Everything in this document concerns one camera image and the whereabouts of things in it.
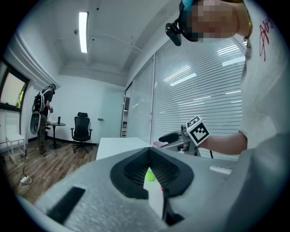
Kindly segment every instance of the office chair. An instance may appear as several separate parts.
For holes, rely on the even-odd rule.
[[[73,133],[74,128],[71,128],[72,139],[80,142],[80,144],[72,146],[74,153],[76,153],[76,150],[79,149],[80,147],[82,147],[84,150],[86,150],[87,153],[89,153],[89,152],[86,149],[86,147],[91,147],[91,149],[92,149],[92,146],[86,144],[86,141],[91,139],[91,134],[92,134],[92,129],[89,129],[90,135],[87,131],[88,127],[89,127],[89,123],[90,123],[90,119],[87,117],[87,113],[79,112],[77,114],[77,117],[74,117],[74,124],[75,124],[76,129],[74,130],[74,133]]]

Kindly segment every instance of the hand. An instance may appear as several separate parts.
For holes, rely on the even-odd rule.
[[[207,148],[208,147],[208,139],[210,138],[210,136],[205,140],[203,141],[200,145],[198,145],[198,148]]]

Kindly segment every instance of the cable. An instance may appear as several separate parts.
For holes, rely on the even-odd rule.
[[[27,127],[26,127],[26,135],[25,135],[25,144],[27,142],[27,132],[28,132],[29,120],[30,120],[30,117],[31,117],[31,114],[32,114],[32,110],[33,110],[34,104],[35,104],[35,102],[33,102],[33,104],[32,104],[30,115],[28,117],[28,122],[27,122]],[[23,169],[22,169],[22,176],[20,178],[20,183],[19,183],[19,188],[18,188],[18,195],[20,194],[20,188],[26,188],[27,186],[29,186],[32,183],[32,178],[30,176],[24,174],[25,165],[26,165],[26,159],[27,159],[27,148],[25,148],[25,151],[24,151],[24,166],[23,166]],[[31,178],[30,183],[29,184],[25,184],[25,186],[21,185],[21,184],[23,184],[23,183],[21,183],[21,180],[22,180],[23,176]]]
[[[48,117],[46,119],[46,123],[48,123],[48,119],[49,119],[50,114],[51,114],[51,112],[49,112],[49,115],[48,115]]]

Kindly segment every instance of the wooden floor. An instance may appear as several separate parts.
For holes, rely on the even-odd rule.
[[[19,195],[34,203],[49,187],[63,179],[74,170],[88,162],[96,160],[97,147],[93,149],[87,147],[87,154],[83,148],[73,152],[73,145],[69,143],[57,142],[61,148],[51,150],[47,148],[52,144],[52,140],[45,141],[47,154],[39,155],[37,140],[27,144],[28,159],[26,160],[25,173],[32,177],[33,182],[26,188],[20,188]],[[22,176],[24,159],[19,155],[17,166],[12,163],[8,155],[5,155],[7,167],[7,177],[15,194],[18,194],[19,183]]]

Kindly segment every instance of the white device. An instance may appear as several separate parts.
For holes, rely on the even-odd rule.
[[[209,137],[209,131],[198,115],[186,123],[186,132],[196,146],[200,145]]]
[[[30,176],[24,176],[20,182],[22,184],[31,184],[32,183],[32,178]]]

